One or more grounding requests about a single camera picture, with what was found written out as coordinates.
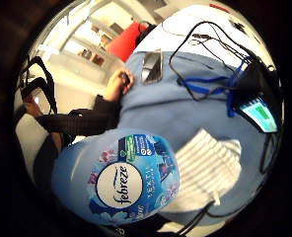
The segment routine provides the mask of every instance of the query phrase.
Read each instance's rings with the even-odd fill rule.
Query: red object
[[[136,47],[135,41],[140,34],[139,31],[142,32],[145,29],[144,25],[133,22],[109,44],[107,51],[125,62]]]
[[[229,11],[228,11],[226,8],[223,8],[223,7],[218,6],[218,5],[216,5],[216,4],[210,3],[209,6],[212,7],[212,8],[216,8],[216,9],[218,9],[218,10],[221,10],[221,11],[224,11],[224,12],[229,13]]]

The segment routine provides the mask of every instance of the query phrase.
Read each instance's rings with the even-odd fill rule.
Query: person's hand
[[[120,76],[123,72],[128,76],[128,83]],[[121,96],[126,95],[126,93],[132,88],[134,81],[135,78],[128,69],[117,69],[109,79],[104,99],[106,101],[118,102]]]
[[[39,109],[39,106],[35,102],[33,96],[29,94],[26,98],[23,99],[25,107],[27,109],[27,113],[34,118],[40,117],[43,115],[41,110]]]

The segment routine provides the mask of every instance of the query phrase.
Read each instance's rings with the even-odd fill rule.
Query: electronic device
[[[123,78],[125,80],[124,86],[127,86],[130,83],[129,77],[126,74],[126,72],[120,72],[119,77]]]
[[[162,80],[163,54],[161,50],[145,54],[142,68],[142,84],[152,84]]]
[[[278,78],[260,62],[244,71],[233,94],[232,108],[260,132],[277,132],[282,125],[282,94]]]

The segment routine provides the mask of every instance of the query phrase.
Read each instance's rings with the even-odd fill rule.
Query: blue lanyard
[[[209,78],[209,79],[204,79],[200,77],[186,77],[182,83],[183,85],[187,86],[188,89],[190,89],[193,92],[200,93],[200,94],[209,94],[209,95],[217,95],[221,94],[225,91],[225,88],[219,87],[216,88],[213,91],[210,91],[210,89],[205,88],[205,87],[200,87],[197,85],[192,85],[190,84],[191,82],[200,82],[200,83],[215,83],[223,80],[227,80],[226,82],[226,87],[233,88],[237,84],[237,78],[240,72],[242,71],[243,65],[246,63],[247,60],[249,60],[250,57],[247,56],[242,59],[241,64],[239,67],[235,70],[235,73],[231,77],[226,77],[226,76],[220,76],[220,77],[215,77],[215,78]],[[232,109],[232,102],[233,102],[233,90],[229,91],[228,97],[227,97],[227,115],[228,117],[233,117],[235,115],[235,112]]]

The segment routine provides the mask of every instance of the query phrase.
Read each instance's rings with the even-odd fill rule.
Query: white towel
[[[166,212],[184,212],[202,208],[230,191],[241,173],[242,147],[238,140],[216,140],[205,129],[176,154],[180,170],[180,188],[175,199],[163,208]]]

